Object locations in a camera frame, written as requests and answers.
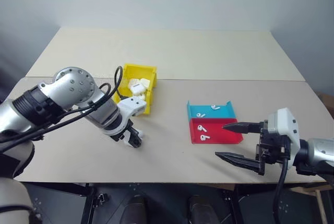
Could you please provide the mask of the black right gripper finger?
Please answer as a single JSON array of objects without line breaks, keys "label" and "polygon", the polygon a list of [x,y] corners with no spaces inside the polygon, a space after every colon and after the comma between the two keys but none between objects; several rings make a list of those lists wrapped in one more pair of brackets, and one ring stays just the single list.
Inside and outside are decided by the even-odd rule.
[{"label": "black right gripper finger", "polygon": [[260,133],[261,122],[259,123],[236,122],[236,123],[226,124],[222,128],[227,131],[235,133]]},{"label": "black right gripper finger", "polygon": [[215,152],[215,155],[236,167],[254,171],[259,175],[265,174],[265,164],[258,160],[245,158],[243,155],[231,152]]}]

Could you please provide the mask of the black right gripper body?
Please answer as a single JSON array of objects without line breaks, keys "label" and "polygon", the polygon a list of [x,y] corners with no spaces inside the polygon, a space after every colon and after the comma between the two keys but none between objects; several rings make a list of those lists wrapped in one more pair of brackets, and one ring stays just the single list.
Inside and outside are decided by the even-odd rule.
[{"label": "black right gripper body", "polygon": [[261,163],[283,164],[283,160],[290,160],[290,139],[287,135],[270,133],[268,120],[261,122],[259,144],[256,146],[256,160]]}]

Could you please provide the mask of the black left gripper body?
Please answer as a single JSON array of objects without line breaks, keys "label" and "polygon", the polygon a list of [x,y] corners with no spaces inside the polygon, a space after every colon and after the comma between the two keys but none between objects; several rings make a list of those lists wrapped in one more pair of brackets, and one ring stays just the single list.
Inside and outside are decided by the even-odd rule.
[{"label": "black left gripper body", "polygon": [[122,140],[124,143],[130,142],[132,137],[132,125],[133,122],[128,120],[125,128],[120,133],[111,135],[110,137],[116,142],[120,140]]}]

